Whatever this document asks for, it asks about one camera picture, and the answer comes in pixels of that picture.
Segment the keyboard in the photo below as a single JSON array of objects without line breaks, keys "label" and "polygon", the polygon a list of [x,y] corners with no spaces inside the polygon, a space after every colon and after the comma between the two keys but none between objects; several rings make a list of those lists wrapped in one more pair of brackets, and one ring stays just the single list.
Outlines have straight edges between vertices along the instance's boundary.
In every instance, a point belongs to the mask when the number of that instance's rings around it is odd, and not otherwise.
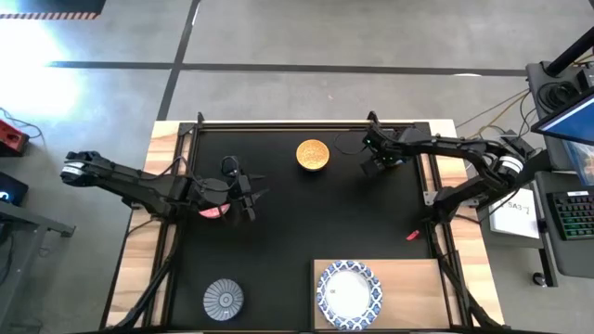
[{"label": "keyboard", "polygon": [[548,194],[553,220],[563,240],[594,238],[594,196],[587,191]]}]

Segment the plate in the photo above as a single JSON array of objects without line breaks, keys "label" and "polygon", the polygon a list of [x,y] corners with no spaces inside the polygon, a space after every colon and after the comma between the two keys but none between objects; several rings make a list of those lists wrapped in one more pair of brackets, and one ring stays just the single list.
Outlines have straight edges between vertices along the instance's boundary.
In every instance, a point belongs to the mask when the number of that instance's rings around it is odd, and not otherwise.
[{"label": "plate", "polygon": [[380,315],[382,295],[380,280],[359,261],[336,261],[317,281],[317,306],[340,330],[371,325]]},{"label": "plate", "polygon": [[241,310],[243,291],[234,281],[222,278],[206,289],[202,304],[210,318],[216,321],[226,321]]}]

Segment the red device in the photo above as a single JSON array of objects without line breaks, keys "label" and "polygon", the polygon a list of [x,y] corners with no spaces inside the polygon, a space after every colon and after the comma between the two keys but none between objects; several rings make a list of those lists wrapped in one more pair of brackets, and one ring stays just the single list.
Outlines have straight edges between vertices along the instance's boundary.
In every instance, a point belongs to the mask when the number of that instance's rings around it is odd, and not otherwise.
[{"label": "red device", "polygon": [[0,120],[0,157],[22,157],[29,135]]}]

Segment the desk leg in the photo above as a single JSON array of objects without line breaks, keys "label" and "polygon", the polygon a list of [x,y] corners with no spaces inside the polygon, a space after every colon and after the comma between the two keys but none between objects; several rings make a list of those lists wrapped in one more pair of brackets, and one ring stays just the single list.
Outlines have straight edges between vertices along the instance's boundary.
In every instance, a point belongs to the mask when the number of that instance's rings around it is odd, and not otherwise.
[{"label": "desk leg", "polygon": [[538,230],[542,240],[542,248],[538,249],[538,255],[540,255],[543,274],[535,273],[533,281],[544,288],[557,288],[559,284],[557,283],[557,274],[555,274],[555,266],[553,265],[553,254],[550,251],[549,239],[547,238],[549,232],[545,224],[543,220],[538,222]]},{"label": "desk leg", "polygon": [[45,218],[38,214],[29,212],[21,207],[0,201],[0,217],[8,220],[21,221],[27,224],[35,224],[60,233],[62,237],[70,238],[74,234],[75,226],[66,225],[53,219]]}]

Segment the pink object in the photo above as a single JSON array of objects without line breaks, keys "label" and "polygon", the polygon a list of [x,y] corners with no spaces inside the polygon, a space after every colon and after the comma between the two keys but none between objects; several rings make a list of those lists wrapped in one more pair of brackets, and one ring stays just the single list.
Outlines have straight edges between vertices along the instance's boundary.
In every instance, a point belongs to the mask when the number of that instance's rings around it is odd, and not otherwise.
[{"label": "pink object", "polygon": [[417,238],[417,236],[419,235],[419,233],[420,233],[420,232],[419,232],[419,230],[415,230],[413,233],[411,233],[411,234],[410,234],[410,235],[407,237],[407,240],[408,240],[408,241],[410,241],[410,240],[412,240],[412,239],[415,239],[415,238]]},{"label": "pink object", "polygon": [[216,218],[221,217],[221,212],[223,214],[225,214],[227,211],[229,211],[230,207],[231,207],[231,204],[223,204],[220,207],[203,210],[203,211],[199,212],[199,214],[204,218],[216,219]]}]

